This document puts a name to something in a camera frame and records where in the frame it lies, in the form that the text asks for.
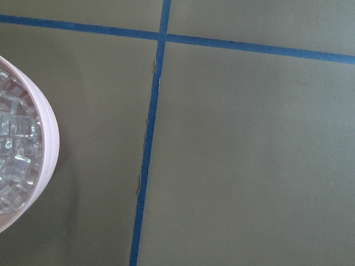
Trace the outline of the pink bowl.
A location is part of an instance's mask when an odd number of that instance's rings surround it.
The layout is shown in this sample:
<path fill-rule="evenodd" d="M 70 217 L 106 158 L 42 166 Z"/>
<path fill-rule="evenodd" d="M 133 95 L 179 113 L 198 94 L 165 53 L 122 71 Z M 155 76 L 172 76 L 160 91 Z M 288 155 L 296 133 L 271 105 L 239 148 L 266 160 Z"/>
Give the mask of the pink bowl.
<path fill-rule="evenodd" d="M 5 58 L 1 58 L 2 68 L 15 75 L 26 88 L 39 115 L 42 132 L 42 159 L 37 183 L 22 209 L 11 214 L 1 215 L 1 231 L 4 232 L 34 203 L 48 184 L 58 161 L 60 137 L 53 109 L 41 90 L 29 77 Z"/>

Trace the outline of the clear ice cubes pile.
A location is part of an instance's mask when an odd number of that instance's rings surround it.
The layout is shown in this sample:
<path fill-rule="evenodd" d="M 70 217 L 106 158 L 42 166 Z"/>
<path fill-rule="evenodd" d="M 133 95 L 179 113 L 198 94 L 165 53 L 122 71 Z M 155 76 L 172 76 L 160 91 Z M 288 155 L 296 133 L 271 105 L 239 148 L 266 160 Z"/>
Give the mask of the clear ice cubes pile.
<path fill-rule="evenodd" d="M 21 81 L 1 69 L 1 215 L 32 194 L 42 159 L 41 121 Z"/>

